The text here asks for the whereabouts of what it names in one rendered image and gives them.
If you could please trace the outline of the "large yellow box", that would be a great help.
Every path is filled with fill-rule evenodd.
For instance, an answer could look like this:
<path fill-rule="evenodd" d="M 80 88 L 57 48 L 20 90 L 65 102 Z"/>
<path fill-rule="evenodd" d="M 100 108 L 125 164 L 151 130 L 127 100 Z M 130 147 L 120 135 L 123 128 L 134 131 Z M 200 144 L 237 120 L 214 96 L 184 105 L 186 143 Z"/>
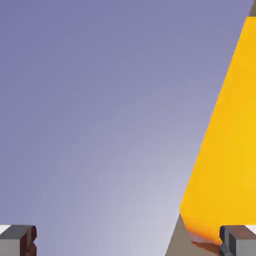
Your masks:
<path fill-rule="evenodd" d="M 223 225 L 256 225 L 256 16 L 245 19 L 180 214 L 215 244 Z"/>

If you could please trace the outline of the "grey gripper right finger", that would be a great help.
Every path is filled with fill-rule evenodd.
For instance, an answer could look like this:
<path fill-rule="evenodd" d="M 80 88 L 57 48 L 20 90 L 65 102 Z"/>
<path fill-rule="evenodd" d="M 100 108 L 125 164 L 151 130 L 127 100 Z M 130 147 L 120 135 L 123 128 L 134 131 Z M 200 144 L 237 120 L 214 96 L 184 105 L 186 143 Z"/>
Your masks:
<path fill-rule="evenodd" d="M 256 225 L 223 225 L 219 256 L 256 256 Z"/>

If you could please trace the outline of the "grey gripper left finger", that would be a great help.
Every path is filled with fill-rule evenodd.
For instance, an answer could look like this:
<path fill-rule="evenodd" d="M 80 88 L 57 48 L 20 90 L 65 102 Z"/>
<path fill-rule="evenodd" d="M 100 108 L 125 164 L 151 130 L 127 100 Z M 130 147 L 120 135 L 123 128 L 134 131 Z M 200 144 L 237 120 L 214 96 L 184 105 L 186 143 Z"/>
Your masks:
<path fill-rule="evenodd" d="M 0 256 L 37 256 L 34 225 L 0 224 Z"/>

